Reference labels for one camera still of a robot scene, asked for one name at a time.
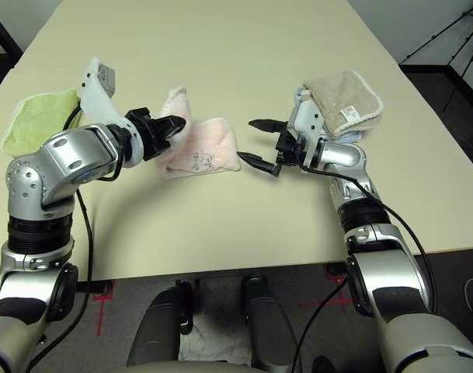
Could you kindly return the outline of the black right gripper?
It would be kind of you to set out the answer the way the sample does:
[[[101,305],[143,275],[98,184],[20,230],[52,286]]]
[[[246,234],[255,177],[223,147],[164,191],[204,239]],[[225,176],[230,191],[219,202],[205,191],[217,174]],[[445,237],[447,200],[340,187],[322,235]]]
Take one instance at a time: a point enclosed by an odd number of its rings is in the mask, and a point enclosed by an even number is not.
[[[301,134],[295,136],[287,129],[286,121],[273,119],[256,119],[249,125],[260,131],[280,133],[276,143],[276,163],[265,161],[262,157],[248,152],[238,152],[238,157],[251,167],[265,173],[279,176],[283,166],[302,166],[306,155],[307,140]]]

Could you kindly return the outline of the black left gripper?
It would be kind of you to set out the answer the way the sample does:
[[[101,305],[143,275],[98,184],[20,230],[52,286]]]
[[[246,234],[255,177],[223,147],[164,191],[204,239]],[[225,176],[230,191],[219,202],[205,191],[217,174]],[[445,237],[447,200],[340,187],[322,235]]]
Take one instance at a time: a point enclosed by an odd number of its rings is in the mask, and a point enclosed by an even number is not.
[[[130,110],[125,117],[135,126],[140,135],[144,147],[144,161],[156,158],[170,148],[173,136],[186,126],[186,120],[179,116],[151,118],[146,107]]]

